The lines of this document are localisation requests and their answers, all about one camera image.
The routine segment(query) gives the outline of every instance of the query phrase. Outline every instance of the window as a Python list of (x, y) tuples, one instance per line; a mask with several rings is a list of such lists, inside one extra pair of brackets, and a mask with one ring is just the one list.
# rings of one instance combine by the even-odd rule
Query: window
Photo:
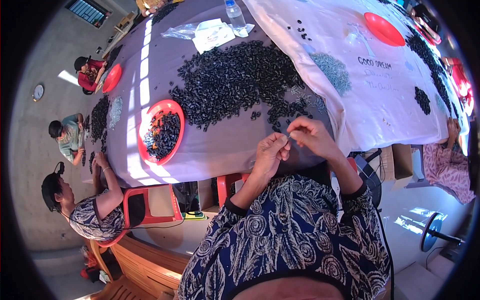
[(109, 11), (91, 0), (73, 0), (65, 8), (97, 28), (110, 15)]

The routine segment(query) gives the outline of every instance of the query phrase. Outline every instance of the plastic bag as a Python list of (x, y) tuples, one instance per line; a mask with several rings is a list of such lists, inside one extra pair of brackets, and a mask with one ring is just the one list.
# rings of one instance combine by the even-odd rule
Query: plastic bag
[(198, 24), (200, 23), (183, 24), (174, 28), (170, 27), (167, 31), (161, 33), (161, 36), (192, 39), (195, 37), (195, 30)]

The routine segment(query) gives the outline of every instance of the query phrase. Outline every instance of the table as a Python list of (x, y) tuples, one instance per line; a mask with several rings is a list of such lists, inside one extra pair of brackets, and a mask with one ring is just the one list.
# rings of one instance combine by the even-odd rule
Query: table
[(137, 12), (131, 12), (128, 14), (127, 19), (123, 18), (122, 19), (122, 22), (125, 20), (125, 22), (129, 22), (128, 25), (121, 29), (118, 27), (118, 24), (113, 26), (113, 29), (115, 29), (116, 31), (118, 31), (116, 34), (115, 34), (115, 37), (113, 38), (113, 41), (110, 42), (110, 44), (108, 45), (108, 47), (105, 49), (103, 55), (102, 55), (102, 58), (105, 59), (108, 54), (110, 53), (110, 51), (116, 46), (116, 44), (118, 42), (120, 42), (120, 40), (122, 40), (127, 34), (128, 32), (130, 31), (130, 29), (132, 28), (133, 26), (133, 21), (135, 20), (135, 18), (137, 17)]
[[(246, 22), (254, 24), (256, 32), (252, 31), (247, 38), (237, 37), (222, 47), (249, 40), (263, 40), (268, 45), (270, 39), (265, 32), (257, 25), (244, 4), (241, 1), (238, 4)], [(147, 18), (122, 41), (123, 47), (115, 61), (122, 67), (122, 77), (109, 93), (110, 100), (116, 96), (122, 97), (122, 116), (113, 130), (108, 131), (106, 152), (122, 187), (205, 180), (249, 170), (254, 164), (258, 142), (273, 132), (272, 125), (267, 122), (269, 107), (262, 103), (247, 111), (241, 110), (238, 118), (225, 118), (215, 126), (210, 125), (207, 132), (197, 130), (195, 125), (187, 125), (177, 153), (163, 166), (147, 165), (138, 154), (137, 131), (142, 114), (156, 102), (169, 98), (168, 90), (175, 85), (183, 87), (180, 77), (177, 76), (177, 69), (184, 59), (191, 58), (192, 54), (197, 52), (192, 41), (163, 38), (160, 33), (169, 27), (215, 18), (228, 22), (224, 6), (223, 0), (182, 2), (162, 21), (151, 27), (147, 25), (151, 18)], [(174, 85), (170, 86), (169, 81), (173, 81)], [(305, 93), (312, 95), (309, 88)], [(287, 92), (285, 100), (293, 101), (296, 97)], [(91, 100), (86, 115), (97, 102), (98, 97)], [(255, 121), (250, 120), (252, 111), (261, 111), (261, 117)], [(315, 119), (324, 122), (333, 135), (326, 112), (320, 112), (314, 107), (309, 107), (309, 112)], [(287, 128), (286, 119), (279, 119), (283, 132)], [(87, 160), (81, 169), (83, 182), (92, 182), (88, 158), (92, 151), (99, 151), (100, 147), (100, 141), (92, 145), (91, 140), (87, 139)], [(306, 147), (299, 148), (294, 145), (290, 151), (290, 159), (280, 164), (280, 171), (307, 168), (322, 161), (322, 158), (315, 156)]]
[[(335, 141), (345, 155), (391, 144), (435, 143), (448, 136), (450, 113), (441, 99), (437, 101), (427, 65), (408, 46), (386, 45), (366, 26), (363, 14), (373, 12), (403, 37), (411, 35), (406, 24), (413, 26), (413, 21), (392, 6), (396, 4), (377, 0), (243, 1), (268, 36), (292, 58), (306, 84), (327, 99)], [(297, 27), (305, 31), (298, 32)], [(301, 37), (305, 33), (311, 41)], [(319, 53), (346, 65), (350, 91), (341, 95), (317, 67), (310, 55)], [(469, 131), (467, 116), (451, 82), (444, 80), (444, 84), (464, 134)], [(415, 86), (430, 100), (429, 115), (415, 100)]]

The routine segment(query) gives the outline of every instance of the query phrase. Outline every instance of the red shirt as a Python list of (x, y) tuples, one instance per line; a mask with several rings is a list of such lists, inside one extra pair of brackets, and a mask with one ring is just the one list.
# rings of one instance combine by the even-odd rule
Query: red shirt
[[(94, 67), (97, 71), (100, 70), (102, 66), (103, 66), (103, 61), (93, 60), (93, 59), (90, 59), (88, 61), (88, 67), (89, 68)], [(78, 84), (85, 90), (92, 91), (92, 92), (95, 91), (97, 86), (95, 81), (90, 81), (90, 79), (88, 79), (88, 76), (83, 74), (82, 72), (78, 73)]]

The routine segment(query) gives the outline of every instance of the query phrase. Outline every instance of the red plastic chair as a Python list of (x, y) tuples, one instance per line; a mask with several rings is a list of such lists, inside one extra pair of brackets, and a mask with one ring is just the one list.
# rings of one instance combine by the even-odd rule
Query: red plastic chair
[[(148, 204), (148, 190), (152, 188), (157, 188), (160, 186), (168, 185), (170, 187), (170, 194), (172, 196), (172, 206), (174, 211), (174, 216), (152, 216), (150, 213), (150, 207)], [(157, 184), (157, 185), (150, 185), (150, 186), (142, 186), (138, 188), (131, 188), (125, 191), (123, 195), (123, 214), (125, 216), (125, 228), (130, 228), (130, 218), (128, 214), (128, 198), (134, 195), (144, 195), (145, 201), (145, 217), (143, 221), (139, 225), (143, 224), (156, 224), (156, 223), (165, 223), (165, 222), (172, 222), (176, 220), (182, 220), (181, 212), (179, 209), (179, 205), (177, 202), (177, 197), (173, 193), (172, 185), (171, 184)], [(128, 229), (122, 230), (120, 235), (112, 240), (96, 240), (96, 243), (103, 248), (108, 248), (112, 245), (115, 245), (123, 236), (128, 232)]]
[(235, 173), (218, 176), (216, 178), (216, 186), (218, 190), (218, 205), (220, 207), (222, 207), (222, 205), (225, 203), (227, 197), (230, 197), (230, 186), (232, 185), (232, 183), (239, 180), (243, 180), (243, 182), (245, 182), (247, 181), (249, 175), (250, 174)]

